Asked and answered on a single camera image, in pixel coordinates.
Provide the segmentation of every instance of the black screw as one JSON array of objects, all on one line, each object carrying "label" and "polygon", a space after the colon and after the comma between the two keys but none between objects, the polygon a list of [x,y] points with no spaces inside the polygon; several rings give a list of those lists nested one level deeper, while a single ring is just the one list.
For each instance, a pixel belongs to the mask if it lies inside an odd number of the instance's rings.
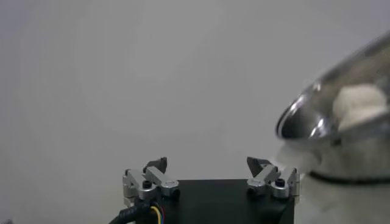
[{"label": "black screw", "polygon": [[285,186],[285,181],[283,180],[283,179],[277,179],[277,180],[275,180],[275,185],[277,186],[277,187],[284,187]]},{"label": "black screw", "polygon": [[150,188],[152,188],[152,182],[150,182],[149,180],[144,180],[142,182],[142,188],[143,189],[150,189]]}]

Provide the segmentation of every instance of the white backdrop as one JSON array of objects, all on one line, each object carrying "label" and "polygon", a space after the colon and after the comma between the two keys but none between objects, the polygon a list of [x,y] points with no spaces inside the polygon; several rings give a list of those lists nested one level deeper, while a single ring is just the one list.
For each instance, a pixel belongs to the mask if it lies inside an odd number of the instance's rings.
[{"label": "white backdrop", "polygon": [[1,208],[107,223],[121,174],[246,178],[321,71],[389,29],[387,0],[2,0]]}]

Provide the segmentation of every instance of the silver metal part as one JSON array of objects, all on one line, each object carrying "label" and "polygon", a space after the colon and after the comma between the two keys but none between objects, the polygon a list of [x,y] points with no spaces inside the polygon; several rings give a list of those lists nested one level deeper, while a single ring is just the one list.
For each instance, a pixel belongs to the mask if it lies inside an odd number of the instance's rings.
[{"label": "silver metal part", "polygon": [[264,195],[267,184],[278,178],[278,168],[274,165],[266,165],[264,169],[254,178],[248,179],[248,190],[254,195]]},{"label": "silver metal part", "polygon": [[136,196],[141,200],[154,198],[157,191],[156,185],[152,183],[150,187],[144,188],[144,181],[146,181],[146,179],[140,171],[127,170],[123,178],[123,185],[127,186],[127,189],[124,189],[124,195],[132,198],[135,191],[137,191]]},{"label": "silver metal part", "polygon": [[146,169],[145,177],[157,186],[160,186],[161,194],[165,197],[171,197],[179,190],[179,182],[177,180],[170,179],[154,166]]},{"label": "silver metal part", "polygon": [[283,186],[277,186],[275,182],[272,182],[271,188],[272,196],[275,198],[288,198],[290,195],[290,189],[286,183]]},{"label": "silver metal part", "polygon": [[299,174],[295,168],[286,168],[280,177],[271,183],[272,196],[275,198],[288,198],[290,195],[299,196]]}]

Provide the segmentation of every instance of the metal bowl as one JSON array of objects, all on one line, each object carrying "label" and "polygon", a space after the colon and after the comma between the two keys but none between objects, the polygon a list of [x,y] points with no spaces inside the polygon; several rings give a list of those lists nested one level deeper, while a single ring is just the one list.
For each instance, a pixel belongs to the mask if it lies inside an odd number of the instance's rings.
[{"label": "metal bowl", "polygon": [[333,100],[343,86],[373,83],[390,96],[390,33],[309,86],[281,115],[278,138],[319,159],[314,172],[335,178],[390,177],[390,114],[338,131]]}]

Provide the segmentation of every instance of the wire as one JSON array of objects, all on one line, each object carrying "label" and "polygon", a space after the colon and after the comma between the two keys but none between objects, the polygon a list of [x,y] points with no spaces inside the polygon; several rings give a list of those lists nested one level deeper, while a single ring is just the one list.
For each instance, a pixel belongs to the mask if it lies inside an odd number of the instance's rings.
[{"label": "wire", "polygon": [[163,223],[165,222],[165,212],[164,212],[164,209],[157,203],[157,202],[153,202],[153,205],[155,205],[161,212],[161,215],[163,216]]},{"label": "wire", "polygon": [[160,210],[156,206],[151,206],[151,209],[153,209],[157,213],[158,224],[163,224],[163,222],[161,222]]}]

